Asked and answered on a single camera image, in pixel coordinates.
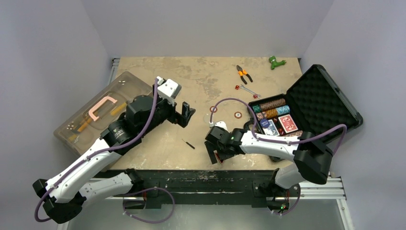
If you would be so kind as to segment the red playing card deck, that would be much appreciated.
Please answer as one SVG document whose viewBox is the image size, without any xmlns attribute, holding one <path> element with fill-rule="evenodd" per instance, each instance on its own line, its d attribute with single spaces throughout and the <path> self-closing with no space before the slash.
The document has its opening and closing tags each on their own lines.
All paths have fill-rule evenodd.
<svg viewBox="0 0 406 230">
<path fill-rule="evenodd" d="M 279 116 L 278 120 L 285 133 L 292 133 L 299 130 L 298 126 L 296 125 L 296 123 L 293 121 L 293 118 L 289 114 Z"/>
</svg>

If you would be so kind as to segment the red triangular dealer button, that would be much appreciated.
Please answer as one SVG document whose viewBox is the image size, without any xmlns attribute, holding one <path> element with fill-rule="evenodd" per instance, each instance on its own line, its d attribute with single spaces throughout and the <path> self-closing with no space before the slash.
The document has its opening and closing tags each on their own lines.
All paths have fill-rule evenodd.
<svg viewBox="0 0 406 230">
<path fill-rule="evenodd" d="M 219 164 L 223 164 L 224 160 L 221 159 L 220 155 L 217 152 L 214 153 L 214 156 Z"/>
</svg>

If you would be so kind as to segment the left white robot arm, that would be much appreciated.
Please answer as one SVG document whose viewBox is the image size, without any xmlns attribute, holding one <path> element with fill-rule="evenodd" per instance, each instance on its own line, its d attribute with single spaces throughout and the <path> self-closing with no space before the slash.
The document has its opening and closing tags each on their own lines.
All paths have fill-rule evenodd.
<svg viewBox="0 0 406 230">
<path fill-rule="evenodd" d="M 140 144 L 148 132 L 164 121 L 186 127 L 195 111 L 188 103 L 183 103 L 182 111 L 177 112 L 176 105 L 167 99 L 137 96 L 85 154 L 57 176 L 33 183 L 33 189 L 40 197 L 37 207 L 44 209 L 47 220 L 61 224 L 72 220 L 96 200 L 145 194 L 144 181 L 135 170 L 127 169 L 96 183 L 91 183 L 90 179 Z"/>
</svg>

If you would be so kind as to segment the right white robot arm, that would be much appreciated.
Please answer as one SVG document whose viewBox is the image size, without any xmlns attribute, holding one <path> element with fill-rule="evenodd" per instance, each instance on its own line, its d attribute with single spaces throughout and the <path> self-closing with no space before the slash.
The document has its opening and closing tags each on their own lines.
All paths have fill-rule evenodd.
<svg viewBox="0 0 406 230">
<path fill-rule="evenodd" d="M 204 145 L 213 164 L 222 163 L 237 155 L 262 154 L 291 161 L 277 169 L 269 181 L 269 189 L 280 195 L 303 181 L 326 184 L 333 151 L 310 132 L 299 137 L 280 137 L 257 134 L 240 128 L 232 132 L 213 126 Z"/>
</svg>

